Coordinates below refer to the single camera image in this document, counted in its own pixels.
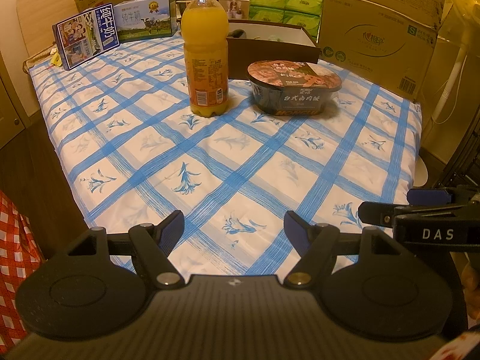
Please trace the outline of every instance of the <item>wall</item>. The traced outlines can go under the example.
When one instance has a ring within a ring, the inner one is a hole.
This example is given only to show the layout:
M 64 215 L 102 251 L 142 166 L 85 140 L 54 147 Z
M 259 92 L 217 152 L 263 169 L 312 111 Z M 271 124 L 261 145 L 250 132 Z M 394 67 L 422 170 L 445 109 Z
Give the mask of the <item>wall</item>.
M 22 63 L 28 58 L 28 54 L 23 43 L 20 25 L 18 24 L 16 1 L 0 0 L 0 7 L 2 7 L 0 51 L 18 97 L 27 115 L 31 116 L 40 108 L 32 81 L 22 71 Z

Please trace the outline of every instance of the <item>red checkered bag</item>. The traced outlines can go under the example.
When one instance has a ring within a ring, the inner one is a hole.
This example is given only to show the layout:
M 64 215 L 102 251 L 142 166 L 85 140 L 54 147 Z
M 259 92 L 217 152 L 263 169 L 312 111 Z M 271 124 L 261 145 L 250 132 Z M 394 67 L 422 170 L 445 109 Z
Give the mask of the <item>red checkered bag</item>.
M 15 293 L 41 263 L 29 226 L 28 218 L 0 191 L 0 353 L 26 335 L 15 308 Z

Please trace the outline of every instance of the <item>wooden headboard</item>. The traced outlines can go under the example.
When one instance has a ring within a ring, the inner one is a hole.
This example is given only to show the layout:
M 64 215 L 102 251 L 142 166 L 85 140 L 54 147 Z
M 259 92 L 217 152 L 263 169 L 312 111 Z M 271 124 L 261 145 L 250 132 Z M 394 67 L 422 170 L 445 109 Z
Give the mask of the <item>wooden headboard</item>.
M 74 0 L 17 0 L 17 14 L 29 56 L 52 45 L 52 25 L 78 13 Z

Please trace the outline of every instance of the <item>mattress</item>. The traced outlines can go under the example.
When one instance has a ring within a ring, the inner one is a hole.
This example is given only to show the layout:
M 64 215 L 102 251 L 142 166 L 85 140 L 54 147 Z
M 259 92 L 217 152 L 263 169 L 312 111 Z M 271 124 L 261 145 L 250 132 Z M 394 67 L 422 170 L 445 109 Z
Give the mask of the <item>mattress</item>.
M 229 110 L 191 113 L 183 40 L 126 43 L 71 71 L 30 70 L 65 177 L 89 226 L 126 232 L 173 210 L 185 231 L 169 259 L 185 276 L 282 279 L 299 256 L 283 230 L 310 223 L 360 232 L 364 200 L 406 203 L 422 126 L 420 106 L 348 70 L 319 116 L 273 117 L 232 80 Z M 128 257 L 112 260 L 133 269 Z M 356 261 L 339 257 L 337 268 Z

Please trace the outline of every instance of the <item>white pole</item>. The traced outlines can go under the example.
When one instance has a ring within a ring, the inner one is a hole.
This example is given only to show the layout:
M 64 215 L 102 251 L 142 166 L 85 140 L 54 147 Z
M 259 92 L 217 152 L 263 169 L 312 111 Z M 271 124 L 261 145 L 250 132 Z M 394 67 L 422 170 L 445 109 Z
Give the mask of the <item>white pole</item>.
M 460 46 L 460 50 L 458 50 L 457 59 L 455 60 L 455 64 L 453 65 L 452 71 L 450 76 L 448 77 L 447 84 L 445 85 L 445 89 L 443 90 L 440 99 L 438 100 L 437 106 L 435 110 L 431 114 L 431 118 L 434 122 L 438 121 L 438 117 L 440 116 L 445 103 L 450 96 L 450 92 L 452 92 L 453 85 L 455 81 L 457 81 L 458 74 L 460 73 L 460 69 L 462 68 L 463 62 L 467 57 L 467 52 L 469 50 L 469 43 L 470 43 L 470 27 L 465 27 L 465 31 L 463 32 L 462 36 L 462 45 Z

